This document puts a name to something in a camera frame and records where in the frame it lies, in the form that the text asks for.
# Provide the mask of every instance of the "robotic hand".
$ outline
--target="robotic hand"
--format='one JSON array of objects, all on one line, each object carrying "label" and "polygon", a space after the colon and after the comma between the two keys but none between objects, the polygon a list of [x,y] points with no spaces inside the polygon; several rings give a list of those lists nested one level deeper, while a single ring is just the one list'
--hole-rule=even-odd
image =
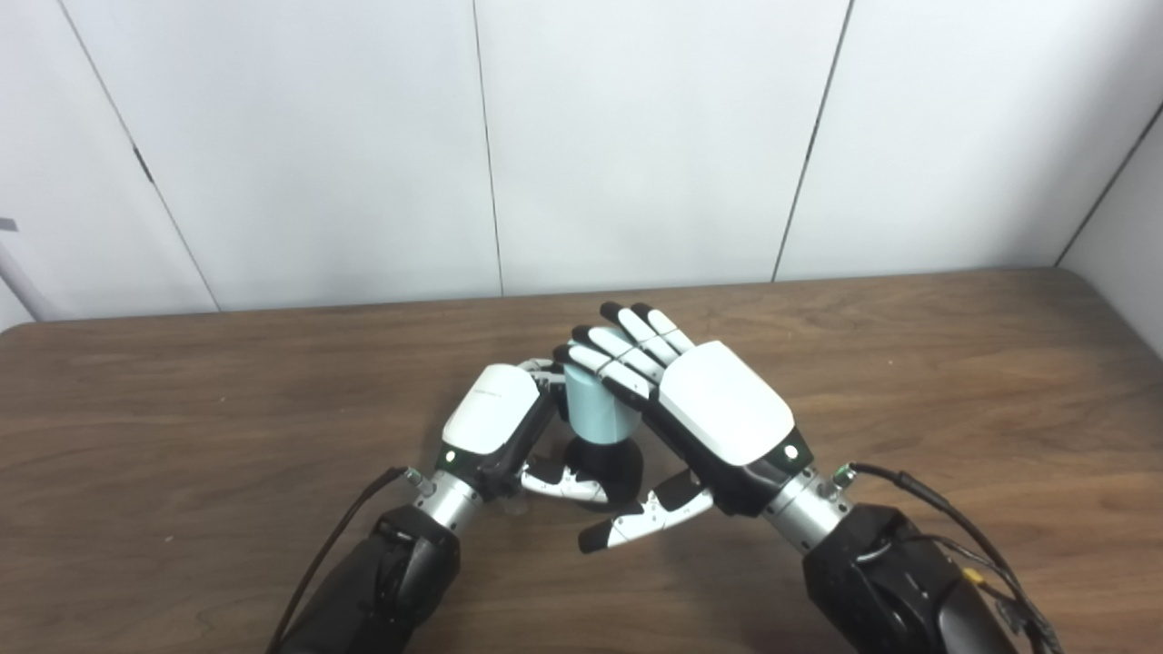
[{"label": "robotic hand", "polygon": [[[308,568],[267,653],[401,652],[456,578],[459,536],[473,514],[485,503],[512,497],[528,477],[526,458],[563,392],[561,367],[548,360],[485,368],[444,426],[433,477],[392,469],[364,491]],[[343,527],[368,497],[400,475],[416,486],[416,499],[380,516],[287,630],[307,582]],[[538,483],[552,490],[544,482]]]},{"label": "robotic hand", "polygon": [[[787,404],[727,346],[695,346],[643,304],[606,303],[601,314],[627,339],[577,327],[555,358],[591,371],[641,411],[690,469],[650,491],[645,503],[584,531],[583,552],[672,527],[714,505],[727,514],[763,516],[804,554],[809,598],[861,654],[1014,654],[978,589],[998,599],[999,612],[1026,632],[1035,652],[1061,652],[1000,553],[943,497],[905,472],[859,463],[822,477]],[[921,534],[897,509],[851,503],[844,489],[858,472],[886,477],[949,514],[989,559]],[[1015,597],[963,570],[939,546],[994,570]]]}]

